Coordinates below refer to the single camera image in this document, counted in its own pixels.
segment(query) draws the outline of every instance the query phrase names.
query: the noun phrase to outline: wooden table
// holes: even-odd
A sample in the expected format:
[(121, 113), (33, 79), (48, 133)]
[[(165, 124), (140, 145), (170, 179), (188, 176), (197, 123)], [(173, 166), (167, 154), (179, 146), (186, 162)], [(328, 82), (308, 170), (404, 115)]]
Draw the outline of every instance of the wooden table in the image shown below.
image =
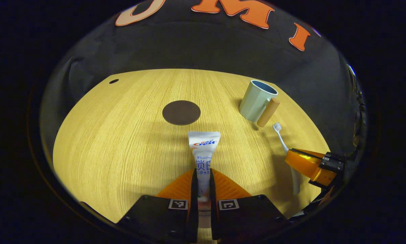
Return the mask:
[[(239, 104), (251, 79), (195, 69), (111, 75), (67, 115), (54, 145), (54, 169), (76, 199), (118, 222), (141, 195), (154, 196), (195, 168), (188, 131), (219, 131), (212, 168), (252, 195), (265, 194), (289, 218), (320, 188), (302, 176), (301, 193), (292, 195), (291, 171), (272, 125), (282, 125), (289, 148), (329, 148), (307, 114), (274, 84), (280, 106), (268, 124), (260, 128), (244, 119)], [(200, 118), (190, 125), (166, 122), (162, 110), (176, 100), (196, 103)], [(211, 239), (210, 229), (200, 231), (199, 240)]]

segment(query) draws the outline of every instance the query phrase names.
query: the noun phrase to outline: toothpaste tube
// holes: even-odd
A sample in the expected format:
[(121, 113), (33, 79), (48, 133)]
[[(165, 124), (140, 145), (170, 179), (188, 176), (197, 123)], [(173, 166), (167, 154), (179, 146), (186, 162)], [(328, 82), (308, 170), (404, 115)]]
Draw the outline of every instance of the toothpaste tube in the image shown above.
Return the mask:
[(194, 155), (197, 170), (199, 228), (210, 227), (210, 165), (220, 137), (219, 132), (190, 131), (188, 133), (189, 148)]

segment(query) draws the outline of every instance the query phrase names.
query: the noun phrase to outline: round coaster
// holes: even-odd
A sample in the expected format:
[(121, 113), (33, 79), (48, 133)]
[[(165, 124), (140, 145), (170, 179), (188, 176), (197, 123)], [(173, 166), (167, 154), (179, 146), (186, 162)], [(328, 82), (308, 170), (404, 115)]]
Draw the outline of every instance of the round coaster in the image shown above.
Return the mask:
[(200, 114), (200, 108), (195, 103), (184, 100), (170, 102), (162, 110), (164, 119), (173, 125), (194, 123)]

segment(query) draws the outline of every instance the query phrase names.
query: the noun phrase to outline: letter m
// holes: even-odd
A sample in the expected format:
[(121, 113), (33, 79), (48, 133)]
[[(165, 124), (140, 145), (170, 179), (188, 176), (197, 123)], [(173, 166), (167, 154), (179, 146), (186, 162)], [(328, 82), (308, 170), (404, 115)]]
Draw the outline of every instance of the letter m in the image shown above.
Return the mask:
[(251, 23), (263, 29), (269, 28), (269, 13), (271, 11), (274, 11), (274, 9), (256, 0), (201, 0), (201, 3), (199, 5), (195, 5), (191, 9), (195, 12), (216, 14), (220, 11), (220, 9), (216, 6), (218, 1), (221, 2), (221, 5), (227, 15), (233, 16), (240, 11), (248, 9), (246, 14), (242, 14), (240, 16), (243, 21)]

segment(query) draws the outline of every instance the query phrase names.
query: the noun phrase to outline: orange letter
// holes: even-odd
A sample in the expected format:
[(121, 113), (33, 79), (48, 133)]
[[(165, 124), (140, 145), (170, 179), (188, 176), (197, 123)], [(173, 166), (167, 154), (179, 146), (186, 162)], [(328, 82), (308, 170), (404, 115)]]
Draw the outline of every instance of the orange letter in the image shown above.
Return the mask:
[(269, 28), (268, 17), (273, 8), (268, 5), (255, 0), (239, 1), (239, 0), (201, 0), (199, 5), (193, 6), (191, 9), (195, 12), (219, 13), (220, 9), (217, 8), (216, 3), (221, 2), (224, 11), (227, 15), (233, 16), (240, 11), (248, 9), (246, 14), (242, 14), (240, 18), (250, 24), (256, 25), (263, 29)]
[(305, 51), (305, 41), (307, 40), (307, 37), (310, 36), (310, 33), (304, 29), (302, 26), (298, 25), (295, 23), (296, 26), (296, 33), (294, 37), (289, 38), (289, 42), (295, 46), (297, 49), (301, 51)]
[(132, 13), (139, 4), (133, 6), (130, 9), (126, 9), (117, 18), (116, 26), (125, 26), (125, 25), (135, 23), (137, 21), (140, 21), (142, 19), (145, 19), (145, 18), (149, 17), (150, 15), (154, 14), (156, 11), (158, 11), (162, 7), (164, 2), (165, 2), (165, 0), (153, 0), (152, 4), (146, 11), (144, 11), (140, 14), (137, 14), (137, 15), (132, 15)]

